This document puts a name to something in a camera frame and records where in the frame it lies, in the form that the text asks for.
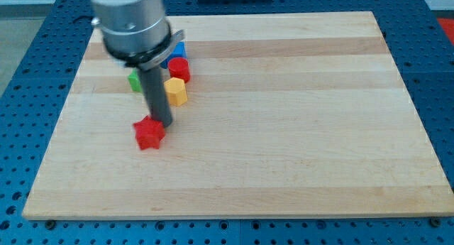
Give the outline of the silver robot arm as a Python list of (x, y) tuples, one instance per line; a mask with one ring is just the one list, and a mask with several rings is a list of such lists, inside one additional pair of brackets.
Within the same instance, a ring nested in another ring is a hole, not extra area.
[(137, 70), (150, 118), (164, 127), (172, 122), (160, 65), (184, 39), (173, 32), (163, 0), (90, 0), (93, 27), (99, 29), (107, 52)]

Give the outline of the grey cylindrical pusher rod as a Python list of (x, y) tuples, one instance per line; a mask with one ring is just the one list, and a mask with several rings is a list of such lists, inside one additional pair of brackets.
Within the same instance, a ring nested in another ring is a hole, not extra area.
[(138, 78), (150, 112), (150, 118), (160, 121), (165, 128), (170, 126), (173, 122), (172, 112), (160, 67), (153, 67), (149, 70), (138, 68)]

